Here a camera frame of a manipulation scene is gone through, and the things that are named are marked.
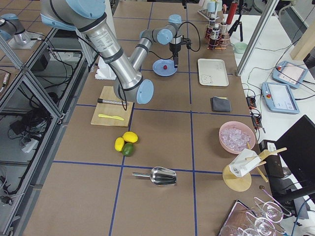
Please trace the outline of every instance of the white tray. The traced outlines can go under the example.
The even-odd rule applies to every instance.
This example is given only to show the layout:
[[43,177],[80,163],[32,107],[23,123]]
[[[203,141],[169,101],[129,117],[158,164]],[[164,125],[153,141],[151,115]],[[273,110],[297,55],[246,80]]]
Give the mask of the white tray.
[[223,60],[198,59],[199,83],[205,86],[228,86],[228,78]]

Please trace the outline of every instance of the red object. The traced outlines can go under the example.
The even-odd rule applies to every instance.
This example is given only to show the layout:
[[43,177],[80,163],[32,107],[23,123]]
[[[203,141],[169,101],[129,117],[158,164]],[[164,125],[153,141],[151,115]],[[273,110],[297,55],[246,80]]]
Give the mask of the red object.
[[236,9],[237,9],[237,3],[236,2],[232,2],[231,6],[230,6],[230,9],[228,11],[227,19],[226,19],[226,23],[228,25],[230,25],[232,23],[233,17],[234,17],[235,12],[236,12]]

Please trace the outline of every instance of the white table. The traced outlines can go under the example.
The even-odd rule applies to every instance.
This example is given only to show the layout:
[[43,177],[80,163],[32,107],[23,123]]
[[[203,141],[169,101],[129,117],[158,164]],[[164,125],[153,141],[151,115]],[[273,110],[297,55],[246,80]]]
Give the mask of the white table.
[[[234,16],[233,22],[238,19],[238,15]],[[244,43],[249,42],[252,33],[258,23],[259,16],[250,16],[250,15],[243,15],[242,16],[242,25],[243,25],[243,38]],[[240,33],[239,33],[239,27],[236,32],[233,33],[231,37],[231,43],[235,44],[240,41]],[[264,32],[262,33],[258,44],[256,45],[257,48],[262,49],[270,49],[270,50],[277,50],[280,48],[285,48],[286,46],[291,44],[291,40],[287,36],[286,32],[284,31],[283,27],[281,26],[279,20],[277,17],[272,16],[269,19],[269,22],[267,24],[267,27],[265,28]],[[293,50],[294,46],[290,47],[290,49],[285,53],[285,55],[281,58],[280,62],[283,60],[288,60],[293,62],[294,64],[303,64],[302,61],[292,60],[290,56],[290,52]],[[242,83],[247,83],[249,73],[254,67],[259,68],[272,68],[276,65],[279,58],[284,53],[285,49],[279,50],[276,52],[272,51],[264,51],[260,49],[255,49],[249,63],[246,65],[246,68],[241,75]],[[242,58],[242,55],[235,54],[236,63],[239,64],[240,60]],[[275,82],[272,80],[270,70],[261,70],[261,69],[254,69],[251,73],[249,82],[257,87],[261,87],[261,84],[265,81],[268,82]],[[315,82],[314,78],[308,72],[306,78],[306,81]],[[310,88],[315,90],[315,86],[309,85]],[[255,88],[254,86],[249,85],[250,89],[254,90],[256,95],[260,94],[260,90]],[[308,88],[304,86],[300,86],[298,89],[292,89],[293,95],[295,98],[304,98],[308,97],[310,95],[313,95],[314,92],[309,90]],[[312,97],[307,100],[297,101],[297,105],[300,109],[300,113],[296,115],[289,115],[289,114],[282,114],[282,113],[274,113],[271,112],[268,107],[266,106],[264,99],[261,101],[260,96],[256,97],[256,104],[257,108],[262,113],[262,125],[266,131],[266,133],[263,132],[262,129],[260,129],[260,137],[257,133],[257,138],[259,139],[258,142],[260,143],[262,140],[274,140],[276,141],[284,132],[286,132],[302,115],[306,114],[313,122],[315,122],[315,109],[314,109],[314,103],[315,103],[315,97]],[[290,179],[293,181],[293,183],[297,182],[295,177],[290,176]],[[311,206],[311,209],[315,210],[315,205],[308,201],[308,204]],[[315,213],[309,211],[309,220],[299,220],[301,224],[303,224],[302,227],[296,227],[294,235],[295,236],[301,236],[306,235],[304,228],[308,226],[315,226]],[[286,220],[282,221],[282,226],[287,230],[288,234],[291,234],[293,222],[295,221],[295,217],[290,217]]]

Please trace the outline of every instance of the bowl of ice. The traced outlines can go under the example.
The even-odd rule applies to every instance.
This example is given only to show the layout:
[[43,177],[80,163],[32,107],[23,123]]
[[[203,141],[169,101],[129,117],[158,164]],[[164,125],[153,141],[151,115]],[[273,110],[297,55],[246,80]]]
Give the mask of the bowl of ice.
[[222,147],[233,154],[240,154],[248,145],[252,149],[256,139],[254,132],[238,121],[224,123],[219,130],[219,141]]

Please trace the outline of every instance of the blue plate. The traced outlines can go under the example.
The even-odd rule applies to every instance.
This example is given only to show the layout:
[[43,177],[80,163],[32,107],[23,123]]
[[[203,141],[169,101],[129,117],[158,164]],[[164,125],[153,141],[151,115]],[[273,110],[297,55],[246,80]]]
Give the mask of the blue plate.
[[153,71],[160,76],[166,77],[174,75],[177,71],[177,68],[174,68],[174,62],[172,60],[157,60],[153,63]]

